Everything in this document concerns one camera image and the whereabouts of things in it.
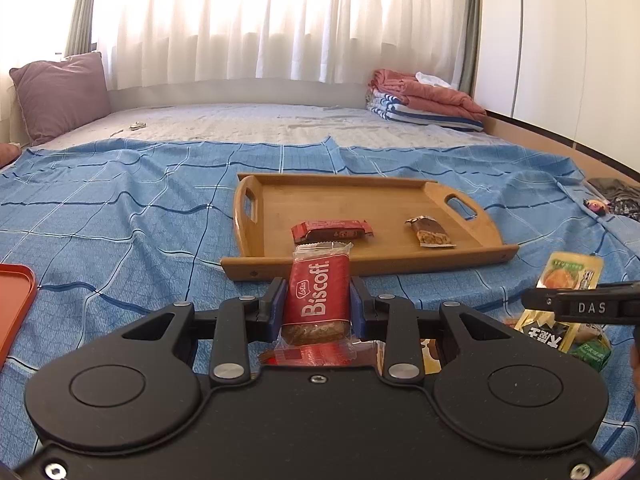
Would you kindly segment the person's right hand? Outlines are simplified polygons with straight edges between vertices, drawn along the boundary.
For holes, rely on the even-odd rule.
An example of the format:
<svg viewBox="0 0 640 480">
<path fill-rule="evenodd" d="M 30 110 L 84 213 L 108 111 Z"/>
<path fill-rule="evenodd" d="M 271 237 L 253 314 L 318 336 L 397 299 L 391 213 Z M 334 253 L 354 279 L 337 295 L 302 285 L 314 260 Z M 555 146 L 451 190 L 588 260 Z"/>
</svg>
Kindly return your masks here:
<svg viewBox="0 0 640 480">
<path fill-rule="evenodd" d="M 634 346 L 630 350 L 630 366 L 634 382 L 634 402 L 640 410 L 640 326 L 634 328 Z"/>
</svg>

